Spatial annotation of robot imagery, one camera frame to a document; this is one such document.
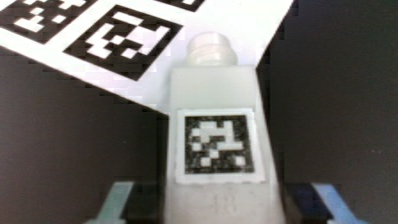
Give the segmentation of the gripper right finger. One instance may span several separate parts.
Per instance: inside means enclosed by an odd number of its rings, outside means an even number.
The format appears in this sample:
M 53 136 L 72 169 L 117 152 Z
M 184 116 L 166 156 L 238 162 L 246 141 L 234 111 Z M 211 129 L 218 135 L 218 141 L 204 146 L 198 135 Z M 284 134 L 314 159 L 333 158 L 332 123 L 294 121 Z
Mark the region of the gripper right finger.
M 369 224 L 353 215 L 337 189 L 326 183 L 285 183 L 285 224 Z

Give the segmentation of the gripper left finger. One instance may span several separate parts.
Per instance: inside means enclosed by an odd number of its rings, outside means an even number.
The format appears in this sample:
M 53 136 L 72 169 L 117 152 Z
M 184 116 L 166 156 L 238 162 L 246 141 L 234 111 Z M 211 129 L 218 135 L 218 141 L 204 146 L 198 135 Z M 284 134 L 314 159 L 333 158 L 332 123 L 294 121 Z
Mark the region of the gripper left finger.
M 99 212 L 83 224 L 158 224 L 158 193 L 152 183 L 111 184 Z

